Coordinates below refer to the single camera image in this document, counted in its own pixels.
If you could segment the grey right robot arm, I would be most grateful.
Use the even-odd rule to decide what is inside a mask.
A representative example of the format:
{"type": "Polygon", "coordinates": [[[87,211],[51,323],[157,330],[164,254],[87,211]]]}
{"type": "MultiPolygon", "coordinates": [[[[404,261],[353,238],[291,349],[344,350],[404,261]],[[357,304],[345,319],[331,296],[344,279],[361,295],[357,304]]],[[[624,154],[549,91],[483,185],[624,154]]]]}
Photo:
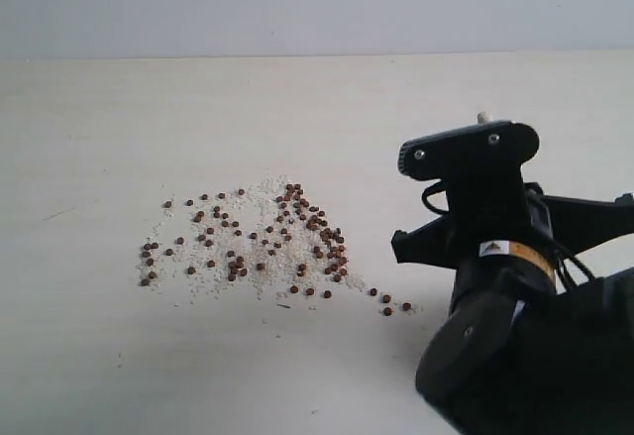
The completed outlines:
{"type": "Polygon", "coordinates": [[[547,196],[517,167],[413,178],[448,206],[393,235],[396,259],[455,273],[416,372],[425,400],[463,434],[631,433],[633,272],[578,283],[567,265],[632,233],[632,196],[547,196]]]}

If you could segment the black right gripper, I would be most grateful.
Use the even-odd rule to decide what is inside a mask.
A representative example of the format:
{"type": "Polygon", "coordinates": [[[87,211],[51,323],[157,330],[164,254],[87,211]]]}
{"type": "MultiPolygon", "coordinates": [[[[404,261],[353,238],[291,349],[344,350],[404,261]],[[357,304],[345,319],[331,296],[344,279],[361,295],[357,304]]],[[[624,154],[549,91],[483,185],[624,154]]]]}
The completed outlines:
{"type": "Polygon", "coordinates": [[[390,245],[399,264],[456,270],[451,312],[480,293],[528,301],[555,295],[552,232],[574,255],[633,234],[632,193],[610,202],[550,195],[535,202],[519,164],[456,171],[443,184],[447,216],[396,230],[390,245]]]}

